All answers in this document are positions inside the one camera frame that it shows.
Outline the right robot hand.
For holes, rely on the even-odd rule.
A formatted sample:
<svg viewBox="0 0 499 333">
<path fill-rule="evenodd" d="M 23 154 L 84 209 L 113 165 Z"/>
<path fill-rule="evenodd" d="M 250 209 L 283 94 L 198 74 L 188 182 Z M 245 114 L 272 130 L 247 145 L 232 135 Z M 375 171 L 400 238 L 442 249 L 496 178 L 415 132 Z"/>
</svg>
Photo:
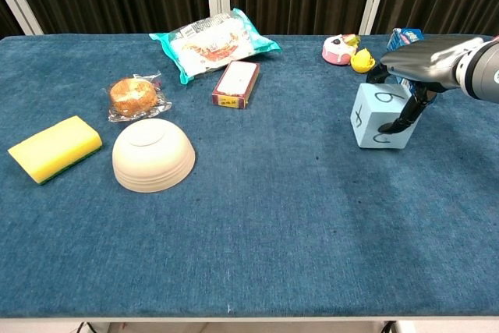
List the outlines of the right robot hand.
<svg viewBox="0 0 499 333">
<path fill-rule="evenodd" d="M 367 83 L 384 83 L 389 76 L 396 76 L 413 82 L 415 89 L 397 119 L 380 126 L 378 132 L 405 131 L 437 94 L 457 88 L 460 61 L 483 43 L 481 37 L 439 35 L 385 53 L 367 73 Z"/>
</svg>

